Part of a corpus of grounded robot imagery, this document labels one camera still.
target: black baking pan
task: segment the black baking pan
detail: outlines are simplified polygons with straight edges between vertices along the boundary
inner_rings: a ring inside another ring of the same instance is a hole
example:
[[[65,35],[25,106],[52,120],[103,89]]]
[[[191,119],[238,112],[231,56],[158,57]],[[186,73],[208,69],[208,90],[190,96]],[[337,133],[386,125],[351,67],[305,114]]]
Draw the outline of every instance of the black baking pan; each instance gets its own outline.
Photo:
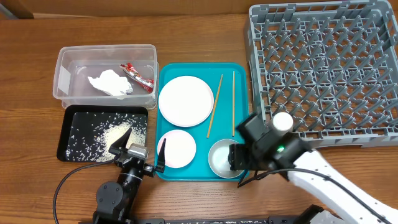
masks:
[[[113,155],[107,146],[128,128],[132,128],[130,143],[145,146],[147,122],[148,111],[143,107],[71,105],[63,117],[57,158],[67,162],[110,160]]]

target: red wrapper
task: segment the red wrapper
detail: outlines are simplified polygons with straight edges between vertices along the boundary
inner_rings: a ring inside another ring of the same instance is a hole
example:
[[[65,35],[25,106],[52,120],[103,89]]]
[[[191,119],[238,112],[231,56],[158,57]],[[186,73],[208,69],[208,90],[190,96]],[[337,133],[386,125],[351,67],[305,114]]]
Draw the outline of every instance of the red wrapper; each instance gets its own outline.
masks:
[[[121,64],[120,67],[127,75],[138,82],[148,93],[152,93],[154,89],[154,80],[150,78],[143,78],[131,63]]]

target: clear plastic container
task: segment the clear plastic container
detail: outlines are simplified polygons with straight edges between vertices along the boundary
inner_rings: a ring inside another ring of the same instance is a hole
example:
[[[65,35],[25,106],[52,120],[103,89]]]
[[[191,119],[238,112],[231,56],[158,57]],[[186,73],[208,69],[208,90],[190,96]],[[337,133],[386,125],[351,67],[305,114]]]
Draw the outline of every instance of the clear plastic container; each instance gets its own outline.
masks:
[[[119,67],[132,63],[144,78],[154,79],[154,89],[148,93]],[[94,88],[87,77],[98,78],[105,70],[112,69],[120,77],[127,77],[133,92],[127,96],[109,96]],[[157,103],[159,64],[156,48],[150,44],[92,45],[64,47],[55,67],[53,96],[62,100],[62,106],[109,105],[143,106],[153,109]]]

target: wooden stick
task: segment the wooden stick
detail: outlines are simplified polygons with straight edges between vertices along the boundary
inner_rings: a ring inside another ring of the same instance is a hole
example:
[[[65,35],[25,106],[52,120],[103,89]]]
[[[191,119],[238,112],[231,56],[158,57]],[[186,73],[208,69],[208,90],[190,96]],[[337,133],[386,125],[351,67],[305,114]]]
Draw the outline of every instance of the wooden stick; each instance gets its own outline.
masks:
[[[212,114],[211,114],[209,130],[207,131],[207,138],[210,137],[211,126],[213,125],[214,113],[216,112],[217,101],[218,101],[218,95],[219,95],[219,93],[220,93],[221,82],[222,82],[222,81],[223,81],[223,74],[221,74],[220,84],[218,84],[218,90],[217,90],[217,95],[216,95],[216,101],[214,102],[213,112],[212,112]]]
[[[235,71],[232,76],[232,137],[235,136]]]

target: teal tray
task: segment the teal tray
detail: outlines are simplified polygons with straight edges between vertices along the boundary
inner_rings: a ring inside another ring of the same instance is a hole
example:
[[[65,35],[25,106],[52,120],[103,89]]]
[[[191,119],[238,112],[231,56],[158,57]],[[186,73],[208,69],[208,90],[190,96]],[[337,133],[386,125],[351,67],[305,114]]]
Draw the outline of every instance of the teal tray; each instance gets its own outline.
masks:
[[[240,176],[233,179],[218,177],[211,171],[207,160],[210,148],[221,139],[234,139],[239,143],[243,143],[243,139],[237,131],[235,131],[235,137],[232,137],[233,71],[235,71],[235,125],[238,125],[249,116],[246,72],[242,66],[236,63],[171,63],[162,69],[159,80],[159,94],[167,82],[184,75],[194,76],[205,81],[213,91],[214,97],[217,94],[221,74],[223,74],[223,82],[208,139],[206,135],[211,115],[204,122],[194,127],[181,128],[170,124],[162,116],[158,107],[155,149],[157,149],[160,138],[168,131],[174,129],[181,129],[190,133],[197,144],[197,152],[191,163],[178,169],[166,167],[163,174],[157,173],[160,178],[164,180],[194,181],[238,181],[240,179]]]

